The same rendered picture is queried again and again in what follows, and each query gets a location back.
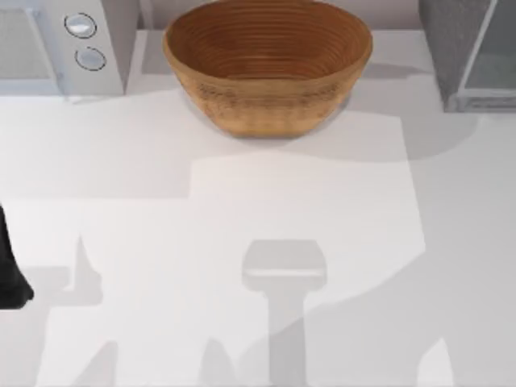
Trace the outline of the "grey cabinet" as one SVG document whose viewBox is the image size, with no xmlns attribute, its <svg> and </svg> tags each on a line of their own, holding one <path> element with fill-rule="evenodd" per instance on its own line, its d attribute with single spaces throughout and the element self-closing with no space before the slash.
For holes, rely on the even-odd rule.
<svg viewBox="0 0 516 387">
<path fill-rule="evenodd" d="M 516 114 L 516 0 L 418 0 L 448 113 Z"/>
</svg>

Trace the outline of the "round microwave knob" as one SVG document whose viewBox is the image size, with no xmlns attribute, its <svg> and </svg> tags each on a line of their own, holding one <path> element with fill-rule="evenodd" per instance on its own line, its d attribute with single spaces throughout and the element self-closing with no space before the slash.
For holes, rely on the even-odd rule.
<svg viewBox="0 0 516 387">
<path fill-rule="evenodd" d="M 106 66 L 105 55 L 96 48 L 85 47 L 75 51 L 74 59 L 86 71 L 97 72 Z"/>
<path fill-rule="evenodd" d="M 76 13 L 64 17 L 64 28 L 71 36 L 87 40 L 96 34 L 98 26 L 90 15 Z"/>
</svg>

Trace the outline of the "brown woven basket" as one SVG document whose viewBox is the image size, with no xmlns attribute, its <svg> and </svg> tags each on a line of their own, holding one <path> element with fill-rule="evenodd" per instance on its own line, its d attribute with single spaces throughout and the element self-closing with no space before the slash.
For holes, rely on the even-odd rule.
<svg viewBox="0 0 516 387">
<path fill-rule="evenodd" d="M 293 138 L 334 113 L 373 48 L 368 25 L 320 0 L 214 0 L 164 30 L 191 102 L 234 137 Z"/>
</svg>

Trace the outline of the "pale microwave oven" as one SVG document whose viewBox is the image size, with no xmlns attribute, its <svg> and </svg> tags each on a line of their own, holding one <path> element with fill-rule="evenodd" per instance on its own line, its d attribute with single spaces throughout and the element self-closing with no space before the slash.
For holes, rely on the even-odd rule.
<svg viewBox="0 0 516 387">
<path fill-rule="evenodd" d="M 98 29 L 71 36 L 66 15 L 86 13 Z M 119 96 L 126 92 L 139 24 L 139 0 L 0 0 L 0 96 Z M 97 72 L 79 67 L 76 50 L 106 57 Z"/>
</svg>

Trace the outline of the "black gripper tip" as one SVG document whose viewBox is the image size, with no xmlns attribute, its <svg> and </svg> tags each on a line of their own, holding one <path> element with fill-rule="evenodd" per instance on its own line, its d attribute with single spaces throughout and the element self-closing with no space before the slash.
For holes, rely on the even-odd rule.
<svg viewBox="0 0 516 387">
<path fill-rule="evenodd" d="M 34 296 L 33 288 L 15 260 L 5 211 L 0 204 L 0 310 L 22 309 Z"/>
</svg>

